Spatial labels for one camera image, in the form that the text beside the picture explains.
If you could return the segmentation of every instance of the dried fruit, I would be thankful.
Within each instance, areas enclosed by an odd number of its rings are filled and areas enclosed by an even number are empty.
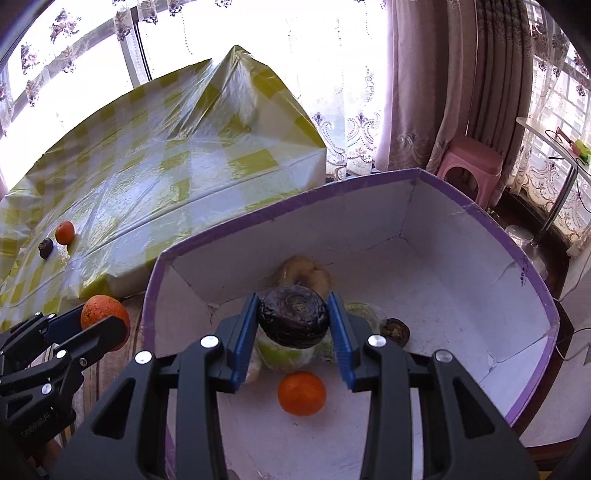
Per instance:
[[[400,348],[403,348],[410,339],[410,329],[398,319],[388,319],[386,323],[379,328],[379,332],[386,338],[389,338],[394,343],[397,343]]]
[[[300,285],[276,287],[261,298],[258,321],[271,340],[298,349],[319,343],[330,324],[326,303]]]
[[[45,260],[47,257],[49,257],[51,251],[53,250],[53,240],[51,240],[51,238],[42,240],[38,248],[40,257]]]

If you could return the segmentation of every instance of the pale yellow object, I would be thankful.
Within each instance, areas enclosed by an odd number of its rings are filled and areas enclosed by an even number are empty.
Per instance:
[[[302,107],[240,47],[123,95],[0,202],[0,330],[95,294],[144,291],[163,250],[322,185],[325,161]],[[74,242],[41,259],[37,245],[63,220]]]
[[[278,273],[279,285],[302,285],[314,290],[324,300],[330,294],[330,275],[314,259],[296,255],[285,262]]]

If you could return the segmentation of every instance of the orange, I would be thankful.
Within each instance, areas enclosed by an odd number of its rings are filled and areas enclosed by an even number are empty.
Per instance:
[[[277,397],[281,408],[297,417],[318,413],[326,403],[322,380],[310,372],[295,372],[279,384]]]
[[[56,229],[56,242],[60,245],[70,245],[75,234],[74,225],[66,220],[60,223],[60,226]]]
[[[127,327],[127,335],[125,336],[123,343],[111,350],[112,352],[115,352],[125,345],[125,342],[127,342],[129,338],[130,330],[129,313],[127,313],[127,310],[125,310],[125,307],[119,300],[115,300],[108,295],[95,295],[94,297],[89,298],[84,304],[82,313],[80,314],[80,326],[82,327],[82,330],[86,330],[91,325],[94,325],[111,315],[123,320]]]

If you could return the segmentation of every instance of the plastic sheet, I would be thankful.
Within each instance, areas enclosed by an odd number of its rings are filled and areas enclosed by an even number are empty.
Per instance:
[[[283,82],[234,47],[94,113],[0,202],[1,329],[144,291],[158,255],[324,183],[326,147]],[[63,220],[74,242],[37,245]]]

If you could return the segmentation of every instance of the pink stool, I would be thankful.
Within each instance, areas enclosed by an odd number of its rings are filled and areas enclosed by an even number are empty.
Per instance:
[[[501,177],[503,158],[493,149],[473,138],[456,137],[449,143],[437,176],[445,180],[447,172],[453,167],[465,168],[474,176],[478,185],[476,203],[486,210],[492,192]]]

